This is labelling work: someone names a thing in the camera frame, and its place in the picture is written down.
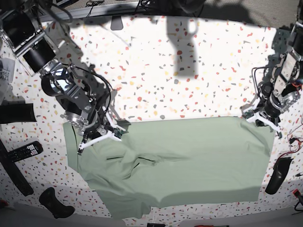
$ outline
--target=light green fabric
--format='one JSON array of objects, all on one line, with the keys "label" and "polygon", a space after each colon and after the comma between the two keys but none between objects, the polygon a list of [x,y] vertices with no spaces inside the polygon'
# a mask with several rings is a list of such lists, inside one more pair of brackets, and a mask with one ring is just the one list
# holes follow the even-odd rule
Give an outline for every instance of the light green fabric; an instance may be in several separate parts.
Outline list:
[{"label": "light green fabric", "polygon": [[77,163],[70,124],[64,133],[69,166],[114,218],[141,218],[151,206],[257,201],[274,139],[269,127],[236,117],[138,122],[122,142],[99,142]]}]

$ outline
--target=green cloth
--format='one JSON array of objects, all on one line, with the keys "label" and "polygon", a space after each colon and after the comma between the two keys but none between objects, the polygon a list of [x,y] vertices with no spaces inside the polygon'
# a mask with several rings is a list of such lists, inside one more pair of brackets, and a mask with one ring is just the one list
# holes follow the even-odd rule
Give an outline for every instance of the green cloth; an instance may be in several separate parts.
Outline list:
[{"label": "green cloth", "polygon": [[151,207],[257,201],[274,133],[236,117],[137,122],[122,142],[107,139],[77,156],[64,124],[68,164],[96,190],[112,217]]}]

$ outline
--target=terrazzo table surface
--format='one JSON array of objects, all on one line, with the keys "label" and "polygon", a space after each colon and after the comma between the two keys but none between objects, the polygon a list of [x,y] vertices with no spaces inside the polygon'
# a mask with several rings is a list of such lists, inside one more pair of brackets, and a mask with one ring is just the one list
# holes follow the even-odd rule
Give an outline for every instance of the terrazzo table surface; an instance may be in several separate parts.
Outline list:
[{"label": "terrazzo table surface", "polygon": [[[254,97],[251,69],[276,63],[272,60],[285,51],[288,36],[288,32],[270,27],[202,18],[127,16],[122,21],[123,30],[112,31],[110,17],[74,20],[71,41],[67,40],[68,46],[63,45],[59,57],[64,63],[94,64],[96,73],[117,90],[114,117],[129,122],[241,117],[240,107]],[[66,39],[57,23],[44,26],[49,26],[47,32],[57,43]],[[1,56],[13,59],[5,44]],[[11,85],[12,92],[6,99],[34,103],[37,122],[1,125],[1,140],[8,150],[39,140],[44,152],[17,163],[35,191],[27,197],[17,190],[0,166],[0,198],[42,207],[39,195],[53,186],[58,199],[72,205],[75,213],[109,218],[97,193],[67,165],[64,120],[60,117],[64,110],[55,98],[41,90],[39,75],[30,76],[16,62]],[[275,160],[289,150],[286,136],[300,125],[302,109],[301,98],[289,112],[281,115],[283,138],[275,138],[258,201],[152,208],[141,219],[125,219],[126,224],[146,226],[154,222],[177,226],[185,219],[233,217],[293,206],[296,199],[292,191],[303,189],[301,179],[295,177],[303,172],[301,151],[293,155],[289,173],[278,193],[268,195],[265,188]],[[302,136],[302,133],[300,127],[294,135]]]}]

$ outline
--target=black remote control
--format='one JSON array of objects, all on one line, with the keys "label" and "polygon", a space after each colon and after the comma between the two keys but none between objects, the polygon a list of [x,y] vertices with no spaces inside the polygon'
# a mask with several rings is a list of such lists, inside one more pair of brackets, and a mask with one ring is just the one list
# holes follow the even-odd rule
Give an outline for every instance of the black remote control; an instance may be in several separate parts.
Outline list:
[{"label": "black remote control", "polygon": [[25,177],[22,175],[15,163],[13,163],[6,151],[2,141],[0,140],[0,163],[3,165],[3,168],[8,173],[12,182],[19,189],[19,191],[24,195],[28,196],[34,193],[34,190],[26,181]]},{"label": "black remote control", "polygon": [[9,158],[12,162],[18,162],[20,160],[26,159],[40,154],[43,151],[41,144],[38,141],[26,144],[23,147],[12,150],[8,153]]}]

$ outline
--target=black game controller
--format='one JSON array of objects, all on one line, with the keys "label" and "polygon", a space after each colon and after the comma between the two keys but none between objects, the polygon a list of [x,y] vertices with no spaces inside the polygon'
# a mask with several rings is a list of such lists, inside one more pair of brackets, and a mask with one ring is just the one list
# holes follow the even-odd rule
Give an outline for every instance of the black game controller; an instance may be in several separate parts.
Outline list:
[{"label": "black game controller", "polygon": [[54,218],[67,218],[75,212],[72,206],[64,206],[55,196],[55,189],[46,189],[39,197],[39,202],[45,206]]}]

